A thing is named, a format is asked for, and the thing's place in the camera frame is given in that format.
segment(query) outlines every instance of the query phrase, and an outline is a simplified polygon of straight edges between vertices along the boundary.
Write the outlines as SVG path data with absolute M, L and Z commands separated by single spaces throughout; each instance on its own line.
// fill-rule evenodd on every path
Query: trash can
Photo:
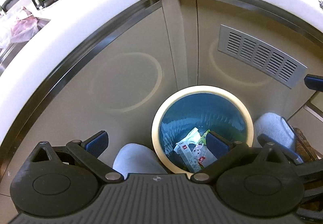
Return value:
M 250 114 L 237 97 L 213 86 L 188 87 L 170 96 L 158 109 L 152 124 L 152 143 L 169 170 L 186 173 L 190 178 L 193 172 L 185 167 L 175 147 L 188 135 L 198 131 L 203 136 L 209 130 L 229 142 L 242 141 L 248 146 L 253 142 Z

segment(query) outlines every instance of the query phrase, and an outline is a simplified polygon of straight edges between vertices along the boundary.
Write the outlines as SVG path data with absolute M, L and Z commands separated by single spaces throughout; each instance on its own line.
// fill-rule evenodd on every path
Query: blue trash bag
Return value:
M 247 139 L 247 126 L 240 111 L 229 100 L 212 93 L 195 93 L 175 102 L 164 114 L 159 126 L 159 141 L 164 154 L 181 169 L 181 157 L 173 150 L 196 127 L 203 135 L 208 129 L 230 142 Z

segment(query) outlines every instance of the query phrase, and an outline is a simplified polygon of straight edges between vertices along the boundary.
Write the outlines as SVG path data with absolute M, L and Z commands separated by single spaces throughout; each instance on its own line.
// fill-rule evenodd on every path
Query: blue gripper pad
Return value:
M 323 92 L 323 76 L 308 74 L 304 78 L 304 83 L 309 89 Z
M 106 131 L 100 131 L 81 143 L 81 147 L 96 158 L 106 150 L 108 145 L 109 136 Z
M 230 150 L 230 147 L 227 144 L 210 133 L 206 135 L 206 147 L 217 159 L 224 156 Z

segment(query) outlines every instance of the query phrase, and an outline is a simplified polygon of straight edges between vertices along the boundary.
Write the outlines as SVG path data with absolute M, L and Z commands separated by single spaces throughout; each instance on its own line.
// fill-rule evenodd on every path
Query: white countertop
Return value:
M 86 37 L 140 0 L 59 0 L 38 12 L 51 21 L 17 54 L 0 76 L 0 143 L 30 96 Z M 263 0 L 323 32 L 319 0 Z

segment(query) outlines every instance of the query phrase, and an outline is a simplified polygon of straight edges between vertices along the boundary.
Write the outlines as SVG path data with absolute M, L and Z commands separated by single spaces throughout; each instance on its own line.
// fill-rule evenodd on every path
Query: plastic bag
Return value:
M 2 55 L 2 49 L 6 49 L 11 40 L 11 30 L 7 27 L 0 25 L 0 56 Z
M 217 160 L 206 147 L 206 135 L 209 131 L 207 130 L 201 136 L 195 127 L 185 138 L 176 143 L 174 151 L 180 155 L 185 166 L 191 173 L 196 173 Z
M 21 43 L 29 41 L 38 33 L 37 18 L 30 15 L 25 19 L 17 20 L 11 28 L 11 43 Z

